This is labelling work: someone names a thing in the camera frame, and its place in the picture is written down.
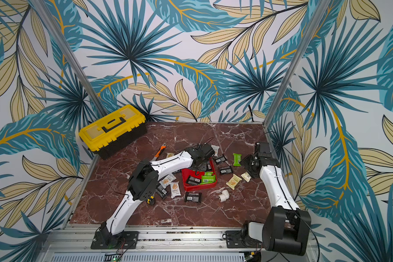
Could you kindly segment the small cream packet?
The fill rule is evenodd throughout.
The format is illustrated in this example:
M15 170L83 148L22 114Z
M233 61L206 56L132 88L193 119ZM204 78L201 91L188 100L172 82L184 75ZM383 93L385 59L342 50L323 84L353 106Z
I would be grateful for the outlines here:
M246 181L246 182L250 182L251 180L251 176L248 172L245 172L241 175L241 177Z

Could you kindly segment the cream square cookie packet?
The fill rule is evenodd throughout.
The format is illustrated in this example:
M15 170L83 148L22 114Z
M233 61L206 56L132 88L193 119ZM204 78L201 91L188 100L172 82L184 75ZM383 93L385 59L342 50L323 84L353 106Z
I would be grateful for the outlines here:
M230 187L232 190L236 188L236 186L239 184L239 182L242 180L241 177L233 174L233 176L230 178L230 180L226 183L228 187Z

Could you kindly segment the red storage box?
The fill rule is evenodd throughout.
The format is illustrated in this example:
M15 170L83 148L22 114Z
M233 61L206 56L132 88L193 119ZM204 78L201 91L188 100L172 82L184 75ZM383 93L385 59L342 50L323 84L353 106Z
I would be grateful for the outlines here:
M214 166L214 160L210 159L207 165L208 170L195 171L191 169L182 169L182 181L186 192L205 190L215 187L217 184L217 172ZM201 177L203 175L214 175L216 177L215 183L201 184Z

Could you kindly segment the black wafer packet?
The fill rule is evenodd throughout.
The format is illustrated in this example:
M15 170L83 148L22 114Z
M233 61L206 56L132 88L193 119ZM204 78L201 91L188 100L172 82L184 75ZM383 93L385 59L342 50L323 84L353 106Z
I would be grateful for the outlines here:
M186 192L184 201L190 203L201 203L202 202L202 193L200 192Z

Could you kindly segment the white drycake cookie packet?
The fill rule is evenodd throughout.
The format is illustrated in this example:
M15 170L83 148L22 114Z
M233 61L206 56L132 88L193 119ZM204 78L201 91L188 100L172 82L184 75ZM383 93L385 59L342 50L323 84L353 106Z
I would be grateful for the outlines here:
M170 185L170 190L171 190L171 198L173 199L175 197L180 197L181 191L180 191L179 183L172 182L169 185Z

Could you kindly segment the black cookie packet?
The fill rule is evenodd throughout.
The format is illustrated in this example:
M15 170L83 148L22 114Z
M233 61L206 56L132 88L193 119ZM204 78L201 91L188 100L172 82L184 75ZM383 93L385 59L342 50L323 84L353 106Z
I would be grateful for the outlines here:
M162 200L164 200L168 195L168 191L160 183L156 187L156 193L161 197Z

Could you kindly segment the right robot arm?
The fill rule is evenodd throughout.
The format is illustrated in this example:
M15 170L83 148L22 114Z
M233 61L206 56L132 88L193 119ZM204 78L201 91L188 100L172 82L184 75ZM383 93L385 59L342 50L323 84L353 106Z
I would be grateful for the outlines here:
M265 185L271 210L264 223L246 222L241 230L241 241L261 244L267 251L302 256L306 253L311 216L302 211L292 198L284 181L279 161L272 156L267 142L257 142L254 153L240 164L253 178Z

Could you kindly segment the white pipe elbow fitting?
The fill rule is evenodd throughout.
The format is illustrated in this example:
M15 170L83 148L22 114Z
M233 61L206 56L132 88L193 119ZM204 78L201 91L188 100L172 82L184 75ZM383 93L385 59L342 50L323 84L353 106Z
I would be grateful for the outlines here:
M221 203L227 201L229 198L230 198L230 194L227 190L223 190L219 195L219 200Z

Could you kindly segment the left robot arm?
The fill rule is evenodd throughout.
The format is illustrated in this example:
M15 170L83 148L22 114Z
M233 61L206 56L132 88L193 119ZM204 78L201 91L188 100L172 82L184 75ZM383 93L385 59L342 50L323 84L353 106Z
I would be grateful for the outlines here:
M199 169L215 154L208 143L188 147L180 153L157 161L142 161L133 171L127 191L112 216L101 224L99 232L105 238L112 238L125 229L135 209L153 196L159 180L182 169Z

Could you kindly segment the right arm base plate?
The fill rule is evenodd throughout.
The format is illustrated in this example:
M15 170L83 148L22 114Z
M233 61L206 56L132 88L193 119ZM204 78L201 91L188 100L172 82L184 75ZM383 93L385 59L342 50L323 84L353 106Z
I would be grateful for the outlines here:
M264 247L259 240L250 238L243 230L228 230L222 235L227 243L227 248L260 248Z

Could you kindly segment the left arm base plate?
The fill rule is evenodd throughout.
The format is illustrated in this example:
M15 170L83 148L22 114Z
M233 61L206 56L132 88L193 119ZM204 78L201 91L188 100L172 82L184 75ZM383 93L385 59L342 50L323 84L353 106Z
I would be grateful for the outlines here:
M138 231L123 231L111 235L107 228L98 229L91 243L92 250L136 249Z

